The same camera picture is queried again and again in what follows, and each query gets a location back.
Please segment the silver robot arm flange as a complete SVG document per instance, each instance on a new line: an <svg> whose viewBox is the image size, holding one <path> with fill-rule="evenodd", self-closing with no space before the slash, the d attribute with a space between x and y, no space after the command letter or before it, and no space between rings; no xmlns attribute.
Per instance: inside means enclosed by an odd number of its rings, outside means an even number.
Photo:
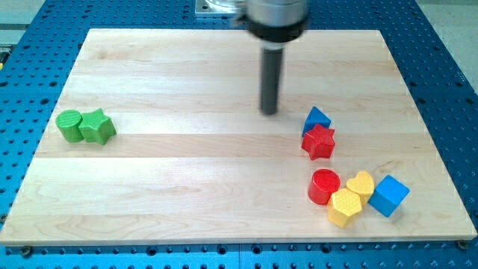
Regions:
<svg viewBox="0 0 478 269"><path fill-rule="evenodd" d="M287 43L304 32L308 18L308 0L246 0L232 24L244 23L261 40Z"/></svg>

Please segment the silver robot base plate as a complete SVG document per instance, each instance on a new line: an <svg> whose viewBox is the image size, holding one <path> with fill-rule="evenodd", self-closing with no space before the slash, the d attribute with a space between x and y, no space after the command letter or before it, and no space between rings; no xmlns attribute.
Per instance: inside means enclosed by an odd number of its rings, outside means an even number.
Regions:
<svg viewBox="0 0 478 269"><path fill-rule="evenodd" d="M219 14L236 14L245 5L245 0L196 0L197 16L213 16Z"/></svg>

